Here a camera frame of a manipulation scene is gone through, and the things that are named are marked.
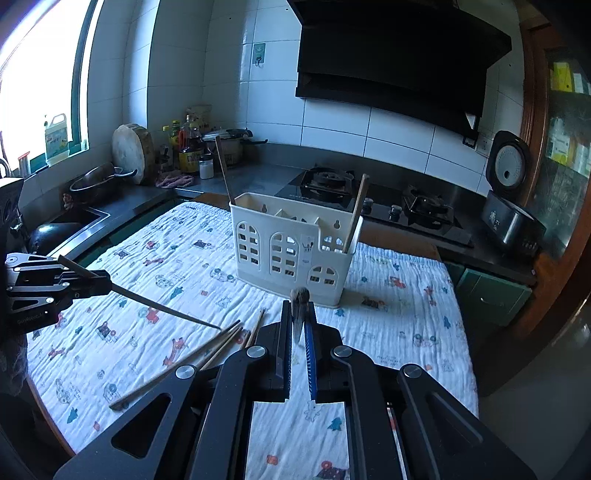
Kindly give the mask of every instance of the electrical outlet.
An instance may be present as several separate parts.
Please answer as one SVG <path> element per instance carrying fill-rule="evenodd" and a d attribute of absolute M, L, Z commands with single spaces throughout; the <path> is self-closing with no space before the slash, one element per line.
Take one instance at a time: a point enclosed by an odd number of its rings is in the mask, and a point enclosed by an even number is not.
<path fill-rule="evenodd" d="M 476 153 L 488 158 L 491 154 L 491 148 L 492 140 L 490 138 L 486 138 L 482 133 L 478 135 L 478 141 L 476 142 Z"/>
<path fill-rule="evenodd" d="M 252 62 L 255 66 L 265 63 L 265 44 L 255 43 L 252 48 Z"/>

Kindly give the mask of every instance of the pink cloth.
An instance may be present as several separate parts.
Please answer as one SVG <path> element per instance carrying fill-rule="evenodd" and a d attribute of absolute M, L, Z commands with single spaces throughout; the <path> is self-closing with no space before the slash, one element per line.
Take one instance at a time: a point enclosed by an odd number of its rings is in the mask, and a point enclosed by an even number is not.
<path fill-rule="evenodd" d="M 156 179 L 156 186 L 161 189 L 175 189 L 179 187 L 189 187 L 194 181 L 195 177 L 175 170 L 161 173 Z"/>

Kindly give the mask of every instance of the round cutting board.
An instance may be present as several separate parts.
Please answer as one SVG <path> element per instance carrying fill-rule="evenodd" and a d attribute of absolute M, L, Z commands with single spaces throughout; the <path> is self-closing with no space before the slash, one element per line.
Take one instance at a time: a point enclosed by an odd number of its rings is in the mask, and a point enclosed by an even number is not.
<path fill-rule="evenodd" d="M 113 164 L 124 171 L 138 169 L 133 177 L 136 184 L 147 183 L 155 173 L 155 154 L 152 136 L 138 124 L 121 125 L 113 133 Z"/>

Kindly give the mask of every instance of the window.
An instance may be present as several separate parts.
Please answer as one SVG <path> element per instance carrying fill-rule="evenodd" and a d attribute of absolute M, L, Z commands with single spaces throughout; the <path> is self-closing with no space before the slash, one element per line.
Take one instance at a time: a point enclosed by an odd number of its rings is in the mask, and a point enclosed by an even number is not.
<path fill-rule="evenodd" d="M 24 37 L 5 44 L 0 69 L 0 131 L 12 169 L 18 157 L 45 155 L 44 122 L 65 113 L 70 154 L 80 147 L 80 72 L 96 0 L 58 0 Z"/>

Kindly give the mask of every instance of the chopstick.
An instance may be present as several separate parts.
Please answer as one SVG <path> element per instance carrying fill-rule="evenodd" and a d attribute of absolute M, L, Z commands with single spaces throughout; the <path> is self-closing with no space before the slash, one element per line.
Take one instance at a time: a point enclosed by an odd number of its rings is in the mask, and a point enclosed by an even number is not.
<path fill-rule="evenodd" d="M 217 348 L 217 350 L 215 350 L 214 352 L 210 353 L 209 358 L 204 358 L 201 362 L 199 362 L 198 365 L 195 365 L 195 368 L 197 370 L 205 370 L 208 369 L 209 367 L 213 367 L 217 361 L 217 359 L 221 356 L 222 352 L 226 349 L 226 347 L 228 345 L 230 345 L 235 339 L 236 337 L 238 337 L 238 335 L 240 335 L 240 332 L 242 331 L 242 327 L 237 325 L 234 327 L 234 330 L 228 334 L 228 337 L 226 338 L 226 341 L 221 344 L 219 346 L 219 348 Z"/>
<path fill-rule="evenodd" d="M 222 175 L 223 181 L 226 184 L 226 191 L 228 192 L 228 197 L 230 198 L 230 203 L 232 205 L 236 205 L 236 200 L 234 195 L 232 194 L 232 190 L 230 189 L 230 184 L 228 183 L 228 167 L 226 166 L 226 157 L 223 155 L 222 149 L 222 139 L 218 135 L 216 137 L 216 150 L 217 150 L 217 157 L 220 161 L 220 166 L 222 167 Z"/>
<path fill-rule="evenodd" d="M 130 392 L 126 393 L 125 395 L 123 395 L 121 398 L 118 398 L 114 402 L 110 403 L 109 408 L 111 408 L 113 410 L 118 410 L 120 408 L 120 406 L 126 400 L 129 400 L 130 398 L 137 397 L 142 392 L 144 392 L 146 390 L 149 390 L 155 384 L 157 384 L 158 382 L 160 382 L 160 380 L 162 380 L 164 377 L 166 377 L 166 375 L 168 375 L 171 370 L 176 369 L 180 365 L 184 365 L 184 364 L 187 364 L 187 363 L 191 362 L 194 357 L 200 355 L 204 350 L 207 350 L 210 346 L 212 346 L 213 344 L 215 344 L 220 339 L 222 340 L 222 342 L 225 341 L 226 338 L 227 338 L 228 333 L 230 333 L 231 330 L 235 329 L 238 326 L 239 323 L 240 323 L 240 320 L 237 320 L 233 324 L 231 324 L 229 327 L 224 328 L 221 332 L 219 332 L 216 336 L 210 338 L 203 345 L 200 345 L 195 350 L 192 350 L 191 352 L 189 352 L 187 354 L 187 356 L 185 356 L 183 359 L 181 359 L 181 360 L 173 363 L 166 370 L 163 370 L 158 375 L 156 375 L 155 377 L 153 377 L 150 380 L 148 380 L 145 384 L 140 385 L 138 388 L 133 389 L 132 391 L 130 391 Z"/>
<path fill-rule="evenodd" d="M 259 318 L 256 321 L 256 325 L 253 328 L 250 337 L 248 338 L 248 343 L 246 344 L 245 348 L 249 348 L 252 345 L 254 345 L 255 341 L 256 341 L 256 334 L 258 333 L 258 331 L 261 328 L 261 323 L 262 323 L 262 318 L 265 316 L 265 312 L 267 310 L 266 309 L 261 309 L 260 313 L 259 313 Z"/>
<path fill-rule="evenodd" d="M 63 255 L 60 255 L 57 258 L 57 261 L 59 263 L 61 263 L 64 267 L 69 268 L 70 270 L 76 272 L 78 275 L 81 275 L 83 277 L 86 277 L 86 278 L 98 277 L 98 275 L 96 275 L 95 273 L 92 273 L 90 270 L 87 270 L 84 267 L 81 267 L 76 262 L 73 262 L 72 260 L 67 259 Z M 146 297 L 143 297 L 142 295 L 138 295 L 137 293 L 127 290 L 127 288 L 120 287 L 119 285 L 116 285 L 114 283 L 112 283 L 111 285 L 112 285 L 111 290 L 114 291 L 115 293 L 118 293 L 119 295 L 123 295 L 124 297 L 127 297 L 131 300 L 135 300 L 143 305 L 147 305 L 148 307 L 152 307 L 153 309 L 160 310 L 161 312 L 164 312 L 164 313 L 169 313 L 171 315 L 174 315 L 175 317 L 189 320 L 190 322 L 194 322 L 194 323 L 198 323 L 200 325 L 205 325 L 207 327 L 215 328 L 216 330 L 222 330 L 221 327 L 218 327 L 217 325 L 214 325 L 213 323 L 208 323 L 208 322 L 205 322 L 204 320 L 199 320 L 198 318 L 191 317 L 191 316 L 186 315 L 182 312 L 178 312 L 176 310 L 168 308 L 166 305 L 162 305 L 162 304 L 157 303 L 153 300 L 147 299 Z"/>
<path fill-rule="evenodd" d="M 359 217 L 361 215 L 361 208 L 363 207 L 363 201 L 365 200 L 365 196 L 367 195 L 368 188 L 369 188 L 369 175 L 366 173 L 363 174 L 361 177 L 361 185 L 359 185 L 359 192 L 357 193 L 357 200 L 355 201 L 355 208 L 353 209 L 353 218 L 351 219 L 351 224 L 349 225 L 349 232 L 345 237 L 345 245 L 343 246 L 343 253 L 347 254 L 349 252 L 349 247 L 351 246 L 351 242 L 353 241 L 353 235 L 355 234 L 355 229 L 357 228 L 357 222 L 359 221 Z"/>

